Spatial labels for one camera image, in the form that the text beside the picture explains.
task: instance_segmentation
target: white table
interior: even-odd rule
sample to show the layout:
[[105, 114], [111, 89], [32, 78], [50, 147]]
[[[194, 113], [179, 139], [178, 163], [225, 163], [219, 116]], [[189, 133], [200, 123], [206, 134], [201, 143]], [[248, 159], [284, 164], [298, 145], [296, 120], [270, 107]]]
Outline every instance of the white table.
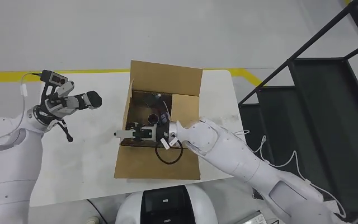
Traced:
[[[31, 206], [104, 197], [174, 185], [224, 179], [229, 175], [199, 158], [201, 179], [114, 179], [129, 73], [66, 74], [74, 81], [72, 95], [97, 91], [103, 104], [65, 118], [74, 142], [68, 143], [59, 127], [43, 137], [43, 166], [31, 196]], [[229, 130], [242, 130], [236, 96], [228, 71], [204, 71], [200, 90], [200, 116]]]

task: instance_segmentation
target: box flap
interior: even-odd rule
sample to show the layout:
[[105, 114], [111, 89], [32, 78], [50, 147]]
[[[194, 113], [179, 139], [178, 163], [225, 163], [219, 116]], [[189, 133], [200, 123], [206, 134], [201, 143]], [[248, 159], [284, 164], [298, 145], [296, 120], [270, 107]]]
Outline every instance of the box flap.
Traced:
[[199, 97], [173, 94], [171, 120], [190, 127], [199, 119]]
[[202, 69], [132, 60], [133, 90], [199, 96]]
[[127, 114], [128, 114], [128, 110], [129, 110], [130, 98], [132, 97], [132, 84], [133, 84], [133, 82], [130, 80], [129, 81], [127, 101], [126, 101], [125, 107], [124, 107], [122, 130], [125, 130], [125, 126], [127, 124]]
[[[158, 153], [164, 160], [173, 161], [180, 150], [159, 148]], [[120, 146], [114, 178], [200, 180], [199, 162], [189, 150], [184, 150], [177, 163], [166, 165], [158, 159], [154, 148]]]

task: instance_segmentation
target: black staircase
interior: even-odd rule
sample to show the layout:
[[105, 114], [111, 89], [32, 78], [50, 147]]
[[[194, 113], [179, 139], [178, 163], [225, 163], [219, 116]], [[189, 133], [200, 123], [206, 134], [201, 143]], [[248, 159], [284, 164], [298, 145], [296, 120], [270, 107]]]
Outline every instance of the black staircase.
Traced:
[[[331, 192], [349, 222], [358, 217], [358, 82], [348, 59], [358, 49], [341, 58], [298, 56], [357, 8], [358, 0], [352, 1], [238, 104], [250, 130], [247, 144], [255, 150], [266, 135], [263, 156], [273, 164], [296, 150], [302, 175]], [[295, 86], [266, 86], [286, 67]], [[245, 104], [254, 94], [258, 104]], [[295, 161], [280, 169], [298, 174]]]

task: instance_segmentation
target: yellow floor line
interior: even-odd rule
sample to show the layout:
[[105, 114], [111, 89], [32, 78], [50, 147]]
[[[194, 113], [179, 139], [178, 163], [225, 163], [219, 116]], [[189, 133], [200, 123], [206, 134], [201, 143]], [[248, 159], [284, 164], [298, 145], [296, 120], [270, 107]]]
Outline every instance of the yellow floor line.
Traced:
[[[244, 68], [210, 68], [204, 70], [228, 70], [231, 73], [232, 77], [243, 77], [249, 81], [254, 86], [257, 86], [261, 83], [261, 80], [254, 76], [251, 72]], [[30, 72], [40, 72], [40, 71], [8, 71], [0, 72], [0, 82], [17, 82], [21, 77]], [[110, 72], [129, 72], [129, 69], [101, 69], [101, 70], [64, 70], [56, 71], [59, 74], [68, 74], [68, 73], [110, 73]], [[26, 76], [25, 81], [35, 82], [39, 81], [37, 76]]]

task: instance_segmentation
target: concrete floor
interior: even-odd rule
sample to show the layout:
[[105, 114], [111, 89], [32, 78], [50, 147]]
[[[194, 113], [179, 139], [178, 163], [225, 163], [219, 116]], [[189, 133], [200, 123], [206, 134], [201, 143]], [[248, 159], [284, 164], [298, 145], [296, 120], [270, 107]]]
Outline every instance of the concrete floor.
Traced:
[[[129, 68], [130, 60], [137, 59], [248, 68], [263, 80], [342, 5], [343, 0], [7, 1], [0, 7], [0, 71]], [[345, 19], [303, 56], [346, 55], [358, 47], [356, 38], [355, 26]], [[357, 74], [355, 59], [351, 65]], [[238, 101], [253, 89], [243, 77], [234, 77], [233, 82]], [[291, 83], [284, 70], [269, 84]], [[20, 109], [20, 94], [12, 85], [0, 83], [1, 116]], [[211, 197], [219, 223], [232, 223], [258, 209], [268, 223], [275, 220], [264, 202], [252, 199], [251, 188], [235, 179], [200, 186]], [[92, 201], [113, 222], [124, 198]], [[61, 203], [31, 208], [30, 224], [83, 223], [96, 214], [85, 200]]]

